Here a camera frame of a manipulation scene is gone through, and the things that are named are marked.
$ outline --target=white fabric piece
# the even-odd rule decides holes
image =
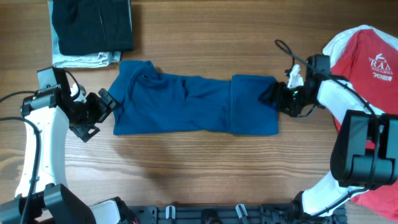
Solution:
[[[295,64],[292,68],[292,71],[289,74],[287,88],[291,89],[304,85],[303,77],[299,74],[299,72],[300,72],[300,65]]]
[[[344,49],[347,46],[347,43],[349,39],[359,30],[363,29],[372,29],[374,32],[382,39],[384,40],[387,44],[389,44],[391,47],[395,48],[398,50],[398,38],[393,37],[389,34],[386,34],[383,31],[380,31],[374,27],[368,26],[368,25],[361,25],[359,27],[355,27],[352,29],[348,29],[346,31],[343,31],[339,34],[337,34],[330,42],[329,44],[323,49],[323,54],[324,55],[329,55],[330,56],[330,67],[333,67],[336,65],[337,61],[341,57],[341,55],[344,52]]]
[[[108,66],[112,62],[119,62],[121,52],[99,52],[82,56],[62,55],[59,47],[59,37],[52,25],[53,2],[49,1],[51,42],[52,42],[52,64],[57,68],[99,68]]]

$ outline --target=cable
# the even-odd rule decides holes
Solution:
[[[10,121],[10,120],[23,121],[23,122],[29,124],[33,128],[34,134],[36,135],[36,152],[35,152],[34,163],[33,163],[32,178],[30,179],[30,187],[29,187],[28,194],[26,196],[26,202],[25,202],[25,206],[24,206],[22,216],[21,216],[21,224],[25,224],[30,200],[32,198],[32,194],[35,189],[36,182],[37,182],[37,170],[39,168],[39,158],[40,158],[40,131],[33,122],[31,122],[25,118],[20,118],[20,117],[0,118],[0,121]]]
[[[314,104],[312,106],[312,108],[308,111],[308,113],[306,115],[297,115],[296,118],[307,118],[309,116],[311,116],[311,114],[313,113],[313,111],[315,111],[315,109],[317,108],[318,105]]]
[[[72,97],[72,101],[74,101],[80,95],[80,86],[79,86],[79,83],[77,82],[76,78],[72,75],[72,73],[70,73],[69,71],[66,71],[66,70],[65,70],[65,72],[68,73],[72,77],[73,81],[75,81],[76,86],[77,86],[77,93]]]
[[[373,109],[370,107],[370,103],[368,101],[366,101],[364,98],[362,98],[357,92],[355,92],[353,89],[351,89],[350,87],[347,86],[347,84],[343,84],[341,82],[339,82],[335,77],[333,77],[333,74],[331,73],[327,73],[324,70],[319,70],[317,68],[315,68],[312,65],[309,65],[305,60],[303,60],[302,58],[296,56],[295,54],[293,54],[293,52],[291,51],[291,49],[287,46],[287,44],[285,42],[283,42],[282,40],[275,40],[275,44],[276,46],[278,46],[278,48],[280,48],[283,52],[285,52],[287,55],[291,56],[293,59],[298,60],[299,62],[301,62],[302,64],[304,64],[306,67],[311,68],[314,72],[316,72],[317,74],[322,75],[323,77],[325,77],[326,79],[330,79],[333,80],[335,83],[339,84],[340,86],[342,86],[344,89],[347,89],[350,93],[352,93],[355,97],[357,97],[360,102],[364,105],[364,107],[366,109],[369,110],[369,112],[371,113],[371,117],[373,119],[373,123],[374,123],[374,142],[376,143],[376,147],[374,149],[374,154],[373,154],[373,159],[372,159],[372,167],[371,167],[371,173],[370,173],[370,181],[369,183],[362,189],[357,189],[357,190],[352,190],[350,192],[347,193],[347,195],[345,195],[343,198],[341,198],[339,201],[337,201],[336,203],[334,203],[332,206],[327,207],[323,210],[321,210],[320,212],[311,215],[311,217],[319,217],[320,215],[329,212],[330,210],[334,209],[335,207],[337,207],[339,204],[343,203],[345,200],[351,198],[354,194],[357,193],[362,193],[365,192],[367,190],[369,190],[373,184],[373,180],[374,180],[374,173],[376,171],[376,166],[377,166],[377,159],[376,156],[379,154],[379,122],[377,120],[377,116],[375,114],[375,112],[373,111]]]
[[[290,47],[289,47],[285,42],[281,41],[281,44],[285,47],[285,49],[286,49],[289,53],[291,53],[291,54],[293,53],[292,50],[290,49]],[[287,75],[288,77],[290,77],[290,73],[291,73],[291,71],[292,71],[292,69],[293,69],[294,63],[295,63],[295,58],[292,57],[292,66],[290,67],[290,69],[286,69],[286,70],[285,70],[285,75]]]
[[[15,93],[11,93],[11,94],[8,94],[7,96],[1,98],[0,99],[0,103],[3,102],[5,99],[8,99],[8,98],[10,98],[12,96],[15,96],[15,95],[18,95],[18,94],[26,94],[26,93],[34,94],[36,92],[35,91],[18,91],[18,92],[15,92]]]

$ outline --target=white sleeve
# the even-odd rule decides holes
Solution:
[[[330,56],[330,67],[335,66],[337,63],[338,59],[341,57],[341,55],[344,52],[344,49],[347,46],[347,43],[349,39],[359,30],[363,29],[372,29],[374,32],[382,39],[384,40],[387,44],[389,44],[391,47],[395,48],[398,50],[398,38],[393,37],[389,34],[386,34],[383,31],[380,31],[374,27],[368,26],[368,25],[361,25],[359,27],[355,27],[352,29],[348,29],[346,31],[343,31],[339,34],[337,34],[330,42],[329,44],[323,49],[323,54],[324,55],[329,55]]]

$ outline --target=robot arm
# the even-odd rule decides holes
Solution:
[[[27,142],[25,163],[15,200],[0,205],[0,221],[19,224],[22,209],[30,203],[25,223],[37,223],[43,209],[48,209],[52,220],[46,223],[131,223],[133,213],[120,198],[86,206],[67,188],[65,176],[65,139],[68,129],[87,142],[98,131],[95,124],[102,123],[118,107],[118,103],[105,89],[99,96],[85,97],[82,86],[69,87],[66,73],[60,68],[38,71],[40,90],[24,99],[21,114],[33,122],[40,131],[40,158],[35,188],[29,195],[36,153],[36,136],[26,125]]]
[[[330,71],[329,61],[325,55],[307,59],[312,68],[326,72]],[[376,128],[371,122],[373,118],[363,102],[348,90],[354,90],[352,84],[342,77],[336,78],[344,86],[335,80],[327,80],[308,68],[306,81],[301,85],[291,87],[284,82],[275,83],[259,97],[263,103],[276,102],[279,111],[292,117],[308,116],[310,113],[300,115],[307,105],[327,108],[342,124],[331,155],[331,171],[314,187],[295,197],[290,203],[290,220],[330,216],[351,197],[382,185],[391,185],[397,179],[395,162],[398,153],[393,149],[397,145],[393,137],[398,128],[397,117],[384,114],[382,110],[369,105],[378,115],[380,124],[377,127],[380,130],[379,154],[374,157],[377,167],[373,180],[370,180],[374,150],[366,149],[366,142],[374,140],[373,130]]]

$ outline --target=wooden table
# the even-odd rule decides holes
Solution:
[[[291,60],[320,53],[337,33],[369,24],[398,35],[397,1],[162,1],[132,2],[136,50],[123,60],[151,60],[163,72],[229,80],[273,75],[286,80]],[[51,66],[44,0],[0,3],[0,96],[38,89],[36,70]],[[87,91],[109,88],[118,64],[72,70]],[[4,101],[0,117],[18,116],[23,96]],[[331,114],[310,119],[280,115],[269,137],[188,133],[113,136],[110,116],[92,140],[70,131],[65,146],[69,188],[85,203],[120,196],[129,205],[289,202],[329,170],[336,139]],[[0,203],[13,199],[23,168],[25,127],[0,123]],[[389,223],[348,203],[349,223]]]

